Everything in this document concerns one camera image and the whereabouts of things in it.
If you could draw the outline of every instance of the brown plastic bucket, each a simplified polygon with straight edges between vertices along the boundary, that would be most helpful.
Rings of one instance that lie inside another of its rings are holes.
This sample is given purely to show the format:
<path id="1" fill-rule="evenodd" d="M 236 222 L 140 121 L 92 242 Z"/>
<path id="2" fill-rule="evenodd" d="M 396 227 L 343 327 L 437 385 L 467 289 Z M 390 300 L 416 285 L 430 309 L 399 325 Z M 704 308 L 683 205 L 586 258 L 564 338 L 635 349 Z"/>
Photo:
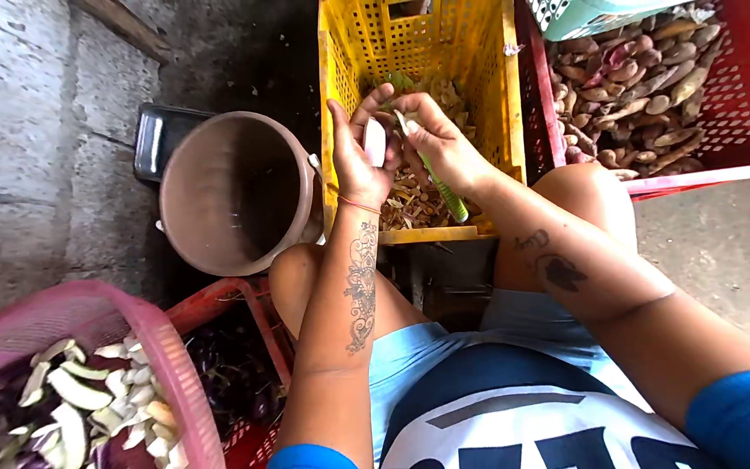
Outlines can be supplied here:
<path id="1" fill-rule="evenodd" d="M 264 271 L 292 244 L 322 232 L 320 181 L 281 123 L 227 112 L 175 150 L 161 182 L 161 220 L 172 247 L 221 276 Z"/>

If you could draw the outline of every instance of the wooden plank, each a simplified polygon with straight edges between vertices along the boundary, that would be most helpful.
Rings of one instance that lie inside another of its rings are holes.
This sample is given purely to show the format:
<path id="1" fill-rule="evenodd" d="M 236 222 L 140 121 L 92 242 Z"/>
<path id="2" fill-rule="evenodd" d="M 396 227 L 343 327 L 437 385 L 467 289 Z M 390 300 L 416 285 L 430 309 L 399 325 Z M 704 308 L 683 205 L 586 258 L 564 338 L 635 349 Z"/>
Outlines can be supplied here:
<path id="1" fill-rule="evenodd" d="M 170 45 L 119 0 L 73 0 L 72 3 L 161 65 L 172 62 L 174 56 Z"/>

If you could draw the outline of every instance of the hand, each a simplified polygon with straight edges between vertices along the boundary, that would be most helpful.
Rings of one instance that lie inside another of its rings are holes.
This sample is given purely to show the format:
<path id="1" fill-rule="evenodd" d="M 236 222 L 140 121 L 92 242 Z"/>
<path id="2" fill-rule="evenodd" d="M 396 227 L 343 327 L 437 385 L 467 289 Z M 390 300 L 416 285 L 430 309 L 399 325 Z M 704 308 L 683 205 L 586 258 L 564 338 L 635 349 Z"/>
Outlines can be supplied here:
<path id="1" fill-rule="evenodd" d="M 474 149 L 429 94 L 416 92 L 401 96 L 394 105 L 405 114 L 416 112 L 418 115 L 418 123 L 408 123 L 409 144 L 404 145 L 404 159 L 412 172 L 422 181 L 427 180 L 428 172 L 418 157 L 420 151 L 430 161 L 433 173 L 453 192 L 476 199 L 477 190 L 498 170 Z"/>
<path id="2" fill-rule="evenodd" d="M 401 139 L 392 132 L 392 119 L 386 112 L 378 112 L 378 107 L 394 92 L 390 83 L 377 87 L 361 102 L 351 121 L 339 102 L 334 99 L 327 102 L 334 121 L 332 157 L 338 173 L 340 195 L 371 208 L 381 208 L 389 196 L 395 170 L 401 163 Z M 378 120 L 389 138 L 383 168 L 374 168 L 363 153 L 363 127 L 370 117 Z"/>

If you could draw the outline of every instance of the forearm tattoo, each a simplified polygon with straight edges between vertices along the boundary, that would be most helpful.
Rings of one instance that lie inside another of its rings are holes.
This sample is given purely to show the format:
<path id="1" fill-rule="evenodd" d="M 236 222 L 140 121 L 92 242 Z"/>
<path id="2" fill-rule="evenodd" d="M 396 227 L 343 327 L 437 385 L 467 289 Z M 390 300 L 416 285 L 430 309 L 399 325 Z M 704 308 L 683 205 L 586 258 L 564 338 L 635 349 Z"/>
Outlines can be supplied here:
<path id="1" fill-rule="evenodd" d="M 352 343 L 346 346 L 355 354 L 366 346 L 367 337 L 375 327 L 375 254 L 378 252 L 378 227 L 364 221 L 357 240 L 349 245 L 349 288 L 343 296 L 352 297 Z"/>
<path id="2" fill-rule="evenodd" d="M 523 241 L 514 238 L 514 249 L 525 251 L 527 249 L 544 248 L 548 246 L 548 243 L 548 232 L 545 229 L 538 229 Z M 544 254 L 536 258 L 534 268 L 537 272 L 543 271 L 546 274 L 546 281 L 566 291 L 579 291 L 575 282 L 582 282 L 589 278 L 583 272 L 578 271 L 575 264 L 557 254 Z"/>

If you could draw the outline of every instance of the thigh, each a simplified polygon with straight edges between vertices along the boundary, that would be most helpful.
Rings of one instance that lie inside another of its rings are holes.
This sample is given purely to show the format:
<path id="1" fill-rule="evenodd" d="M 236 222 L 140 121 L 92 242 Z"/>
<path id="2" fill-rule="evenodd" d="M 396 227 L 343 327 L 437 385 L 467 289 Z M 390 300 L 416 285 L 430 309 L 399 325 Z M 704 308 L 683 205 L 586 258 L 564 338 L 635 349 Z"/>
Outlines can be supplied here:
<path id="1" fill-rule="evenodd" d="M 324 246 L 296 244 L 274 259 L 268 272 L 271 297 L 289 331 L 300 335 L 308 299 L 320 274 Z M 409 325 L 430 322 L 380 272 L 375 275 L 375 339 Z"/>
<path id="2" fill-rule="evenodd" d="M 638 249 L 632 200 L 615 176 L 601 165 L 556 168 L 533 187 L 539 195 L 578 218 L 604 230 L 633 251 Z M 494 286 L 505 290 L 542 292 L 532 266 L 523 261 L 510 240 L 500 239 Z"/>

